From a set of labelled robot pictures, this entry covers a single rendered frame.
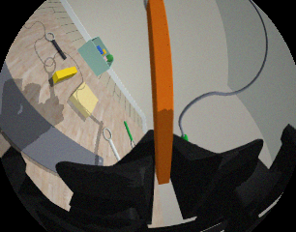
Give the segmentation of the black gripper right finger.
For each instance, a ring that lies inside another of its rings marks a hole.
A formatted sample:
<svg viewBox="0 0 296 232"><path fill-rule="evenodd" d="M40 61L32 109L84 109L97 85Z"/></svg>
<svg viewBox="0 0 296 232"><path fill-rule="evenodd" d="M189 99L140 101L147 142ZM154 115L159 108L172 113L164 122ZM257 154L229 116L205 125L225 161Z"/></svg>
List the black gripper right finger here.
<svg viewBox="0 0 296 232"><path fill-rule="evenodd" d="M170 179L183 219L195 217L222 175L259 158L263 144L263 139L255 139L234 150L214 154L172 134Z"/></svg>

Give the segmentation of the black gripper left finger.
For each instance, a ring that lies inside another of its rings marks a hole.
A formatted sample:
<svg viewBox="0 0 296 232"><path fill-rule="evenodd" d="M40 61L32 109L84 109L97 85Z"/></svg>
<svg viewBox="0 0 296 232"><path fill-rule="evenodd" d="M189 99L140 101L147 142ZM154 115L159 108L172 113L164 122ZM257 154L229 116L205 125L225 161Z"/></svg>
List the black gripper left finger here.
<svg viewBox="0 0 296 232"><path fill-rule="evenodd" d="M152 224L155 193L155 131L149 129L120 161L110 166L60 161L56 173L72 192L135 202L145 223Z"/></svg>

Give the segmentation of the yellow rectangular bar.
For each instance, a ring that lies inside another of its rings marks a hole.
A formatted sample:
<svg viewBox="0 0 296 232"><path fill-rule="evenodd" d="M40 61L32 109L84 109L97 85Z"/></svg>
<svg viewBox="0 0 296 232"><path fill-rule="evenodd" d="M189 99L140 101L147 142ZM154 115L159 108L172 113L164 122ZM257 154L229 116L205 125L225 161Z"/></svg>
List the yellow rectangular bar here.
<svg viewBox="0 0 296 232"><path fill-rule="evenodd" d="M55 82L60 82L60 80L64 80L64 78L72 77L77 73L75 67L71 67L70 69L65 69L62 71L55 72L52 75L52 80Z"/></svg>

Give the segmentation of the beige rectangular block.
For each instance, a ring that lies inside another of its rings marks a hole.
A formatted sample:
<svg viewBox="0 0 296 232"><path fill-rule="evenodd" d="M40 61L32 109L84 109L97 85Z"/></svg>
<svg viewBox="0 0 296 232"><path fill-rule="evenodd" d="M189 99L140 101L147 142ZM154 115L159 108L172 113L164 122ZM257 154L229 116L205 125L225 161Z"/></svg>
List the beige rectangular block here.
<svg viewBox="0 0 296 232"><path fill-rule="evenodd" d="M70 96L70 101L79 109L81 115L89 117L93 115L93 109L97 104L98 98L94 97L93 90L85 84L85 81L74 90Z"/></svg>

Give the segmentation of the orange handle with grey loop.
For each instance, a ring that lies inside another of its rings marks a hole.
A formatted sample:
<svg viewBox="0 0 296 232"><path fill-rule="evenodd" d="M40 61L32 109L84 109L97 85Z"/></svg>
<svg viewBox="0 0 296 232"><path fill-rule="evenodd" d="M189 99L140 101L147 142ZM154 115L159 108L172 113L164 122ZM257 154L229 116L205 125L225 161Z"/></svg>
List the orange handle with grey loop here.
<svg viewBox="0 0 296 232"><path fill-rule="evenodd" d="M156 177L159 185L170 183L172 156L172 59L163 0L144 0L147 11L149 58L151 58L153 127L155 127Z"/></svg>

